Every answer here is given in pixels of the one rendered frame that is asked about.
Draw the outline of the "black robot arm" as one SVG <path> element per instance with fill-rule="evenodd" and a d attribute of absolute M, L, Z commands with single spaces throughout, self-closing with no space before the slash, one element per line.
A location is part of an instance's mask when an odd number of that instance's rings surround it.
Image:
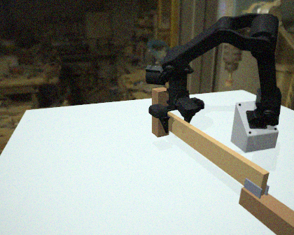
<path fill-rule="evenodd" d="M 235 30 L 250 27 L 250 34 L 243 36 Z M 217 23 L 205 29 L 185 45 L 178 45 L 167 51 L 162 66 L 147 65 L 146 82 L 169 87 L 187 87 L 187 75 L 194 72 L 189 63 L 221 43 L 230 43 L 240 50 L 251 51 L 257 59 L 260 88 L 257 89 L 253 111 L 246 111 L 251 129 L 267 129 L 267 125 L 279 125 L 281 91 L 277 87 L 275 49 L 279 20 L 267 13 L 247 13 L 240 16 L 223 16 Z M 177 94 L 172 108 L 182 117 L 195 116 L 201 111 L 202 100 L 190 99 Z"/>

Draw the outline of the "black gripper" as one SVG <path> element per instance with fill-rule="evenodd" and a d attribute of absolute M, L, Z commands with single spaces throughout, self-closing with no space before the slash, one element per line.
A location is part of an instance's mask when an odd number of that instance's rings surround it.
<path fill-rule="evenodd" d="M 150 107 L 148 108 L 148 113 L 151 114 L 153 117 L 160 119 L 165 132 L 168 134 L 168 130 L 169 130 L 168 120 L 170 117 L 167 114 L 169 111 L 175 111 L 172 108 L 174 99 L 177 94 L 180 94 L 181 97 L 184 97 L 186 93 L 189 93 L 189 90 L 187 90 L 187 87 L 184 87 L 184 88 L 169 87 L 167 88 L 167 92 L 169 93 L 169 100 L 167 100 L 167 104 L 169 105 L 168 106 L 163 106 L 161 104 L 150 105 Z M 185 117 L 184 120 L 190 123 L 192 118 L 193 116 Z"/>

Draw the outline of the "long wooden rail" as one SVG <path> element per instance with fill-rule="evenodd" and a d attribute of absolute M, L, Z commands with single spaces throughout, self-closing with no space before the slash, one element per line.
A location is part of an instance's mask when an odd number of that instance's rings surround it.
<path fill-rule="evenodd" d="M 198 151 L 211 163 L 224 170 L 241 185 L 244 186 L 245 178 L 247 178 L 262 188 L 261 196 L 265 194 L 267 179 L 270 174 L 268 171 L 170 111 L 167 115 L 170 117 L 168 128 L 171 133 Z"/>

